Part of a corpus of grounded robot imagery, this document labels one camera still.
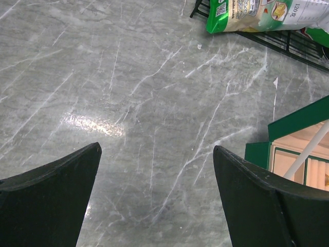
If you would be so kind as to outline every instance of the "green box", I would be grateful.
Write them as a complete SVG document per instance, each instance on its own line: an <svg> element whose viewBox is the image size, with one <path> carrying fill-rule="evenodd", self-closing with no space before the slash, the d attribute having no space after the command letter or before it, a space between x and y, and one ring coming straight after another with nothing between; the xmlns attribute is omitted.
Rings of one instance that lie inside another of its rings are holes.
<svg viewBox="0 0 329 247"><path fill-rule="evenodd" d="M329 96L268 125L269 141L246 144L245 160L283 176L329 119ZM329 191L329 132L290 180Z"/></svg>

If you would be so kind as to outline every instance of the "barcode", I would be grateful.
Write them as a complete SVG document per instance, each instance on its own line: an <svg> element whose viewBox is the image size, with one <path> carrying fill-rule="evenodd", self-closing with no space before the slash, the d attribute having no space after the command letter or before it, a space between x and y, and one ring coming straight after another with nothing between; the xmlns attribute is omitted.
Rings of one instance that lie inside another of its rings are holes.
<svg viewBox="0 0 329 247"><path fill-rule="evenodd" d="M226 2L218 6L216 9L216 17L226 13Z"/></svg>

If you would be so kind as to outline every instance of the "gray marble tile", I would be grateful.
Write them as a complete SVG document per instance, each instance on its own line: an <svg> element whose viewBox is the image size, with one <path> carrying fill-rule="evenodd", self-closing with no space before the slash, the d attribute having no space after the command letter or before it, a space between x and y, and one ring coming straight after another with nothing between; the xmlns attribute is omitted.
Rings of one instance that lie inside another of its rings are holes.
<svg viewBox="0 0 329 247"><path fill-rule="evenodd" d="M0 2L0 179L99 142L80 247L231 246L214 145L243 156L329 93L316 69L207 34L193 6Z"/></svg>

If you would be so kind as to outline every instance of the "green snack bag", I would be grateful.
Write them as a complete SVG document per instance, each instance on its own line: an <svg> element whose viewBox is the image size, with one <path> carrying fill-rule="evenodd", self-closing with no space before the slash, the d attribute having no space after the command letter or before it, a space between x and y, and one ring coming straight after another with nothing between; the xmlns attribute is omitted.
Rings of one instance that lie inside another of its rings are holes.
<svg viewBox="0 0 329 247"><path fill-rule="evenodd" d="M308 27L329 46L329 3L323 0L210 0L207 31L263 32Z"/></svg>

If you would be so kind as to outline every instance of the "metal rack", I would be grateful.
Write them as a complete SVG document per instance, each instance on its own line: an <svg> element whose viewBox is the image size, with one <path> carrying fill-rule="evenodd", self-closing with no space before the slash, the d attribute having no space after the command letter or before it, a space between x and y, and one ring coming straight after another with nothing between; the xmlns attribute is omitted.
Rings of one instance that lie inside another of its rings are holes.
<svg viewBox="0 0 329 247"><path fill-rule="evenodd" d="M196 0L195 7L190 15L190 18L192 18L195 14L200 14L208 18L209 10L209 0ZM309 66L315 67L327 73L329 72L329 64L325 62L323 47L296 31L235 33Z"/></svg>

